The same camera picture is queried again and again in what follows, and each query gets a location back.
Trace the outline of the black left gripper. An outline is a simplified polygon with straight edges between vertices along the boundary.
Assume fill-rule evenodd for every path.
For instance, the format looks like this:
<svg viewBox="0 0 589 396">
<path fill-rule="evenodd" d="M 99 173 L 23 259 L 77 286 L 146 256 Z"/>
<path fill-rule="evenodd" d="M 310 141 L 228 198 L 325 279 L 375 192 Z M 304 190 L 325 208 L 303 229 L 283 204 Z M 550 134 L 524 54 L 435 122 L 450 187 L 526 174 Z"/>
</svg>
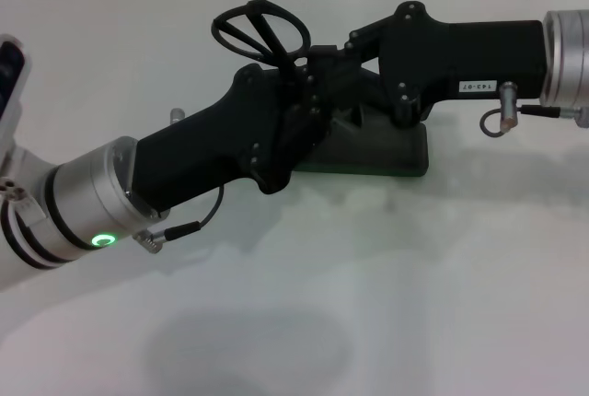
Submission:
<svg viewBox="0 0 589 396">
<path fill-rule="evenodd" d="M 306 65 L 287 74 L 258 64 L 239 69 L 213 105 L 138 141 L 133 192 L 203 194 L 240 179 L 278 192 L 293 170 L 309 171 L 309 157 L 330 134 L 333 106 L 313 96 L 317 87 Z"/>
</svg>

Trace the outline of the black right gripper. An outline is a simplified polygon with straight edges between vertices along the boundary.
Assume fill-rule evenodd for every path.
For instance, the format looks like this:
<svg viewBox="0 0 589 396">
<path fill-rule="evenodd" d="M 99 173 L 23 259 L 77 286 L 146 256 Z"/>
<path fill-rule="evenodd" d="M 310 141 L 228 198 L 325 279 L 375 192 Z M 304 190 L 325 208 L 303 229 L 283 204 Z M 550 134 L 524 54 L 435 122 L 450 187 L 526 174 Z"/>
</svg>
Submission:
<svg viewBox="0 0 589 396">
<path fill-rule="evenodd" d="M 379 74 L 362 67 L 378 57 Z M 312 46 L 308 66 L 336 79 L 335 105 L 390 107 L 397 127 L 411 127 L 435 103 L 497 99 L 515 84 L 521 99 L 536 99 L 547 73 L 540 21 L 444 23 L 420 2 L 349 33 L 339 49 Z"/>
</svg>

